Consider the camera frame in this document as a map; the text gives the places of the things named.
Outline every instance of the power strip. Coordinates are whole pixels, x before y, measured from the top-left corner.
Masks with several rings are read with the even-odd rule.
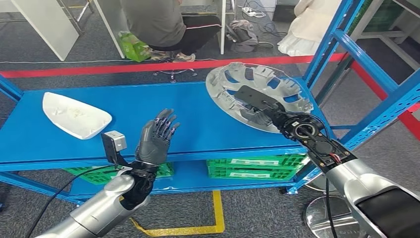
[[[253,16],[256,18],[261,18],[261,17],[265,17],[265,13],[264,12],[255,12],[254,9],[250,8],[250,7],[243,7],[242,11],[247,15],[247,16]]]

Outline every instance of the yellow tape line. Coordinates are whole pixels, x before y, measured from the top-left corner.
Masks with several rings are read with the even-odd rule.
[[[134,226],[151,237],[163,237],[163,236],[182,236],[182,235],[202,235],[202,234],[214,234],[224,232],[224,216],[223,206],[220,191],[213,191],[213,208],[214,208],[214,219],[216,225],[205,226],[205,227],[181,227],[181,228],[168,228],[168,229],[156,229],[156,230],[145,230],[142,228],[136,220],[130,218],[130,221]]]

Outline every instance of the robot finger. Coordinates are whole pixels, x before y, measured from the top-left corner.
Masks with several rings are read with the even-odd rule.
[[[181,125],[181,123],[177,122],[171,129],[168,130],[168,132],[165,134],[165,140],[170,141],[172,139],[173,134],[175,133],[175,130]]]
[[[157,130],[160,131],[165,126],[168,117],[173,113],[173,109],[164,109],[158,116]]]
[[[162,111],[160,111],[160,112],[157,114],[157,116],[156,116],[156,118],[155,118],[155,124],[156,124],[156,126],[158,126],[158,125],[159,125],[159,123],[160,123],[160,121],[162,120],[162,118],[166,118],[166,117],[167,117],[167,116],[165,116],[165,115],[168,113],[168,110],[169,110],[169,109],[165,108],[165,109],[163,109]]]
[[[167,131],[169,130],[172,122],[176,119],[176,115],[171,116],[165,123],[165,126],[159,131],[161,135],[167,135]]]
[[[148,121],[142,129],[141,141],[150,141],[155,132],[155,127],[155,122],[153,120]]]

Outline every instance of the white cloth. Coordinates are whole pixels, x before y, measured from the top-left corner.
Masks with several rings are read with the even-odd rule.
[[[290,56],[314,55],[341,0],[300,0],[289,33],[278,50]]]

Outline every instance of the plastic bag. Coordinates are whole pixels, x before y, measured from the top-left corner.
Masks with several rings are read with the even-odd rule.
[[[119,33],[119,36],[126,58],[137,62],[150,58],[149,46],[137,39],[132,33],[122,31]]]

